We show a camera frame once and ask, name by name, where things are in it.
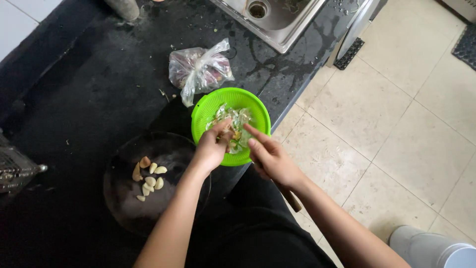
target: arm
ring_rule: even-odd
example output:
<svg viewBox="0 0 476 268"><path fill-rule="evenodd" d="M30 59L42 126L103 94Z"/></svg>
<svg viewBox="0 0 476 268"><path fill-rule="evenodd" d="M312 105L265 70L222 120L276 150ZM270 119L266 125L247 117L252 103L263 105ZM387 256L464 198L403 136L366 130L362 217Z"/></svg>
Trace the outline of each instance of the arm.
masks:
<svg viewBox="0 0 476 268"><path fill-rule="evenodd" d="M180 178L175 194L134 264L136 268L184 267L188 241L203 181L220 165L231 134L217 141L219 132L229 123L225 120L206 131L195 155Z"/></svg>
<svg viewBox="0 0 476 268"><path fill-rule="evenodd" d="M248 124L245 129L256 137L248 145L250 158L262 164L262 168L255 165L258 173L296 194L345 267L410 268L395 251L314 184L280 144Z"/></svg>

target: dark round plate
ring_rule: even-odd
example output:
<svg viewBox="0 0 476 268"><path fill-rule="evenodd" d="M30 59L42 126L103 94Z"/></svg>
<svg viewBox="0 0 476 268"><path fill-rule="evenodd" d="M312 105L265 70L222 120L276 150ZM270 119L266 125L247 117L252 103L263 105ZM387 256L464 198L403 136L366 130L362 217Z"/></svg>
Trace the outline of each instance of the dark round plate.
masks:
<svg viewBox="0 0 476 268"><path fill-rule="evenodd" d="M192 160L195 144L180 135L156 132L138 136L124 144L112 158L104 174L104 198L111 214L121 226L140 236L148 236L169 200L183 172ZM132 179L134 168L144 156L158 166L167 168L164 174L150 174L149 168L141 168L145 178L162 177L164 186L151 192L144 202L136 196L142 195L144 180ZM205 207L211 189L210 176L205 179L198 199L197 217Z"/></svg>

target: wooden handle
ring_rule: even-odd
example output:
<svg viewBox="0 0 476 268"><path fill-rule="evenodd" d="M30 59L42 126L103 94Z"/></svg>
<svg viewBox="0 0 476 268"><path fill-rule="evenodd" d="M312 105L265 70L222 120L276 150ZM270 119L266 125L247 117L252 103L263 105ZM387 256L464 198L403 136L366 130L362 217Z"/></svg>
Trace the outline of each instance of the wooden handle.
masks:
<svg viewBox="0 0 476 268"><path fill-rule="evenodd" d="M275 182L275 181L273 181L273 182L274 182L274 184L276 184L276 187L278 187L279 191L284 196L286 201L294 209L294 212L299 212L302 209L301 205L298 203L298 201L296 200L294 195L291 193L291 191L285 189L284 186L281 183Z"/></svg>

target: hand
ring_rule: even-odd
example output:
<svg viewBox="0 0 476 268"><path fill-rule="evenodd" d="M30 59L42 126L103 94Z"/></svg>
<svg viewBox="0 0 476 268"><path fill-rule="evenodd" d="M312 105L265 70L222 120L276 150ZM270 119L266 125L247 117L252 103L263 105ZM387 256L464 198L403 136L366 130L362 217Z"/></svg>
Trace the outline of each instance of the hand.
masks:
<svg viewBox="0 0 476 268"><path fill-rule="evenodd" d="M262 178L273 179L290 189L307 178L278 142L249 124L244 124L244 128L256 138L248 140L249 158Z"/></svg>
<svg viewBox="0 0 476 268"><path fill-rule="evenodd" d="M230 118L225 119L202 134L190 165L207 172L207 174L220 165L225 153L229 151L228 144L234 133L230 131L220 139L217 137L230 123Z"/></svg>

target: vegetable scraps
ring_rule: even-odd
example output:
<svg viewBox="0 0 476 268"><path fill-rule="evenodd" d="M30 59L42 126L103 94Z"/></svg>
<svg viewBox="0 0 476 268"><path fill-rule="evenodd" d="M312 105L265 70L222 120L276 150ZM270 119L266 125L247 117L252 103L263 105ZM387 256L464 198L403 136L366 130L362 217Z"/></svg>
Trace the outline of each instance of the vegetable scraps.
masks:
<svg viewBox="0 0 476 268"><path fill-rule="evenodd" d="M243 124L252 121L251 112L248 108L235 110L233 108L226 109L226 106L226 103L220 106L215 115L215 119L206 125L205 130L212 128L218 122L231 118L230 125L225 127L221 132L221 136L230 131L234 132L232 139L228 144L230 147L230 154L234 155L243 151L243 148L248 147L248 140L251 138L251 134L243 129Z"/></svg>

